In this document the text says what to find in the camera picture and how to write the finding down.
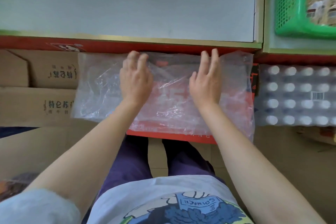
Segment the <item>hand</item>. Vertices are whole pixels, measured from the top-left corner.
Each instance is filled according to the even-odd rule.
[[[208,104],[218,104],[221,98],[221,66],[217,49],[212,49],[210,68],[209,64],[209,55],[203,51],[198,73],[193,72],[189,80],[190,95],[199,110]]]
[[[153,75],[146,66],[148,55],[131,51],[120,69],[120,89],[125,101],[141,107],[147,101],[153,87]]]

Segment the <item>green plastic basket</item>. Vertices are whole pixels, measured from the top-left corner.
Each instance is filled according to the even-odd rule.
[[[307,18],[306,0],[276,0],[275,33],[281,36],[336,39],[336,28]]]

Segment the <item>pants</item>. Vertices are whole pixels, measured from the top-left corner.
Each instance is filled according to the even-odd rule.
[[[162,143],[167,154],[168,176],[211,175],[225,184],[215,175],[212,165],[189,142],[163,139]],[[96,199],[115,186],[151,178],[148,138],[127,135]]]

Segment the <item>tile floor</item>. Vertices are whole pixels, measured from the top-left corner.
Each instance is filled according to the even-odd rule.
[[[0,139],[0,179],[26,171],[41,172],[95,126],[85,122],[67,128],[38,128]],[[306,141],[291,127],[256,128],[254,144],[307,198],[327,223],[336,223],[336,148]],[[216,145],[192,143],[239,198]],[[161,140],[149,139],[149,166],[154,177],[168,174]]]

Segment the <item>white t-shirt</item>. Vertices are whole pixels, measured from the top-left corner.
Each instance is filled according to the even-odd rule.
[[[70,201],[45,190],[31,190],[0,203],[0,223],[78,224]],[[249,224],[229,188],[208,175],[158,177],[129,182],[105,192],[88,224]]]

